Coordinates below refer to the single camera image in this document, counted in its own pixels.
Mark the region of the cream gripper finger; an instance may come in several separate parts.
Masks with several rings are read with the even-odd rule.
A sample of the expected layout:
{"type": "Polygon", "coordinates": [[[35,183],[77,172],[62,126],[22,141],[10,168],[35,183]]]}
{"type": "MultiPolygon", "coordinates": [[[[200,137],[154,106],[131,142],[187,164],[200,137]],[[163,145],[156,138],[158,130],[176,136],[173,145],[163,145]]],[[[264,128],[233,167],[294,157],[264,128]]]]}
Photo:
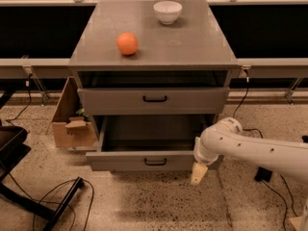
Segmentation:
{"type": "Polygon", "coordinates": [[[201,163],[194,163],[192,166],[191,184],[198,185],[206,175],[208,167],[201,163]]]}

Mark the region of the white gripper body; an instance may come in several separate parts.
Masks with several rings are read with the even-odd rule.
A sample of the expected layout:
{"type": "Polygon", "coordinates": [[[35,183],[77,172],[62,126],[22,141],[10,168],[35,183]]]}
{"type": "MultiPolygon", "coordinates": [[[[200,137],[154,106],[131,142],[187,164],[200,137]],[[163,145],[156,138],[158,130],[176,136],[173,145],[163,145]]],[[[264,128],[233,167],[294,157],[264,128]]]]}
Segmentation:
{"type": "Polygon", "coordinates": [[[218,154],[215,154],[205,148],[201,142],[201,138],[194,140],[193,155],[196,161],[203,165],[211,165],[218,159],[218,154]]]}

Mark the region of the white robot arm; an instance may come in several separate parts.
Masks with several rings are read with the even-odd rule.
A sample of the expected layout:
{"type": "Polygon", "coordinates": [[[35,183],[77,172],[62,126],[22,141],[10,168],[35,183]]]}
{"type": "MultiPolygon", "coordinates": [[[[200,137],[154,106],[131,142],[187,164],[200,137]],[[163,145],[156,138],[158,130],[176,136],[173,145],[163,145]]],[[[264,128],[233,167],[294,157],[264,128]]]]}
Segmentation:
{"type": "Polygon", "coordinates": [[[308,183],[308,144],[251,138],[242,135],[243,126],[227,117],[206,128],[195,138],[191,183],[198,185],[219,155],[233,156],[258,167],[277,171],[308,183]]]}

